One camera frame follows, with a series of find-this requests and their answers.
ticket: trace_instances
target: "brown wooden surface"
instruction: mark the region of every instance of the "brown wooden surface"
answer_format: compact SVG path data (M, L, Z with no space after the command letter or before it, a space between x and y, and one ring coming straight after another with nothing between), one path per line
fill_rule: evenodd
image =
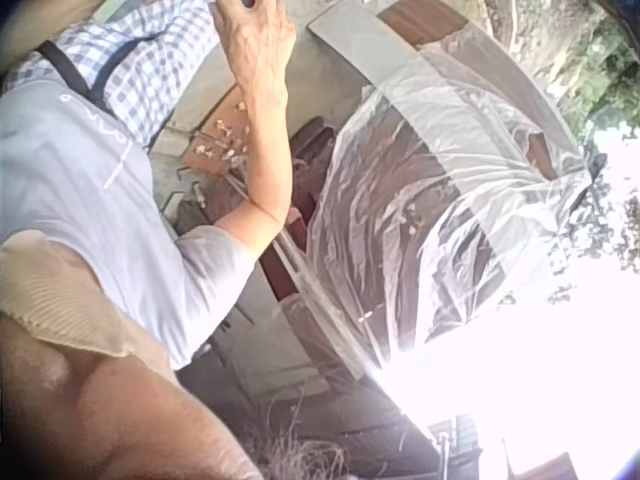
M223 160L228 148L233 148L235 155L248 157L249 136L245 129L249 125L249 118L246 111L238 108L242 102L242 93L236 85L229 90L200 128L199 132L203 135L194 136L189 148L182 156L186 166L217 175L224 173L231 166L229 161ZM226 135L225 131L218 127L219 120L225 128L231 130L230 135ZM247 151L244 153L243 146L247 146Z
M402 0L378 18L416 48L442 40L469 23L456 10L437 0Z

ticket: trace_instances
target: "white t-shirt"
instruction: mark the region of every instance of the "white t-shirt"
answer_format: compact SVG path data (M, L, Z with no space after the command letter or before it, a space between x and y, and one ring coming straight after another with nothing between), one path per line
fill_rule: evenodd
M76 251L178 369L225 318L255 262L215 226L174 242L153 200L149 159L125 132L54 82L0 98L0 245L39 230Z

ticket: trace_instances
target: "sleeve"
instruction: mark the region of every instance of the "sleeve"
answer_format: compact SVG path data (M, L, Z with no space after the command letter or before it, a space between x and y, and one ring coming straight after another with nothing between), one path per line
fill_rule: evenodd
M232 235L211 225L191 230L175 244L184 263L188 319L183 349L187 358L180 367L190 362L227 316L253 272L255 259Z

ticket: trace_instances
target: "suspender strap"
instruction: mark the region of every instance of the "suspender strap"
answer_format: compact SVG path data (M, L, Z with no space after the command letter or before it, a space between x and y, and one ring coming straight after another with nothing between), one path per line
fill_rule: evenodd
M113 118L116 118L115 114L107 105L105 101L105 89L107 87L107 83L109 82L109 78L113 72L118 68L118 66L133 52L133 50L141 43L148 42L156 39L160 36L160 33L156 35L152 35L151 37L145 38L136 38L134 40L130 40L129 42L122 45L116 53L114 53L111 58L107 60L104 66L98 72L96 77L96 81L93 83L93 87L89 88L85 79L80 75L78 68L73 64L69 57L60 50L60 48L53 43L51 40L45 41L40 47L38 47L37 51L53 65L62 79L67 84L72 91L77 93L78 95L84 97L90 103L98 107L103 112L111 115ZM162 127L156 134L152 137L149 142L148 149L151 150L153 144L158 139L160 132L169 122L169 118L171 114L165 119Z
M45 41L38 52L58 71L67 86L78 95L89 100L89 86L69 57L51 40Z

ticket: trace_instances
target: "plastic wrap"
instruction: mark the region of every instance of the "plastic wrap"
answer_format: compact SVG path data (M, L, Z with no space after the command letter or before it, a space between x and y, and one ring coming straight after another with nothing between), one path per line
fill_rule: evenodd
M456 59L473 63L476 36L429 46L366 99L338 136L310 225L311 270L381 363L528 279L589 184L530 80L523 105L542 125L507 100L517 89Z

